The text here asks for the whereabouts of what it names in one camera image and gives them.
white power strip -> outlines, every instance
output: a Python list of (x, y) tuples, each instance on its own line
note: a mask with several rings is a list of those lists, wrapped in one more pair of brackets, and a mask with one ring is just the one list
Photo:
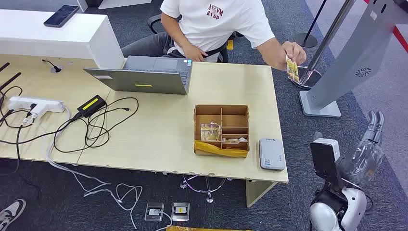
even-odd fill
[(9, 99), (9, 101), (9, 110), (16, 110), (20, 108), (29, 109), (31, 110), (30, 113), (32, 115), (32, 119), (40, 119), (46, 112), (61, 113), (65, 110), (63, 102), (58, 100), (13, 96)]

yellow tape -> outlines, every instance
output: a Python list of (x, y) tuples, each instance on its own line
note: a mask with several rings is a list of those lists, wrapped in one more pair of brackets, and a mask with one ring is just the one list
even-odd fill
[(153, 85), (149, 84), (135, 84), (136, 87), (153, 87)]
[(82, 110), (86, 110), (89, 108), (92, 104), (96, 103), (98, 101), (98, 98), (92, 100), (90, 103), (88, 103), (85, 107), (82, 108)]
[(217, 146), (202, 141), (194, 141), (194, 149), (229, 157), (246, 157), (248, 151), (239, 149), (220, 149)]
[(234, 49), (234, 42), (232, 40), (227, 41), (227, 50), (233, 50)]
[(201, 229), (201, 228), (188, 228), (180, 226), (171, 226), (166, 231), (240, 231), (240, 230), (213, 230), (213, 229)]

white robot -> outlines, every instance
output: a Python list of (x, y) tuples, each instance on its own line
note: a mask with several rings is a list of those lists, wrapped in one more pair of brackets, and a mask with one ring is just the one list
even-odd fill
[(361, 188), (367, 184), (383, 160), (380, 144), (384, 125), (381, 111), (370, 112), (370, 124), (356, 151), (340, 157), (336, 140), (316, 132), (310, 144), (316, 174), (325, 179), (310, 206), (310, 230), (357, 231), (367, 207)]

card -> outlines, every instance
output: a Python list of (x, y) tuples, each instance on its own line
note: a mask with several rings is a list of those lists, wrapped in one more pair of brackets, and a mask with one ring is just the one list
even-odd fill
[(288, 70), (288, 78), (292, 81), (299, 82), (299, 72), (297, 70), (296, 62), (293, 62), (288, 56), (286, 56), (286, 65)]

red stripe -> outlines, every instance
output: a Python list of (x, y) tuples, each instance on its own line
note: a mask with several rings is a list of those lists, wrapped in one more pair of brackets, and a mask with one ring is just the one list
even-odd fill
[(393, 34), (395, 35), (396, 39), (401, 43), (402, 47), (407, 51), (408, 53), (408, 43), (404, 39), (404, 37), (401, 35), (401, 32), (399, 32), (398, 28), (395, 26), (393, 30)]

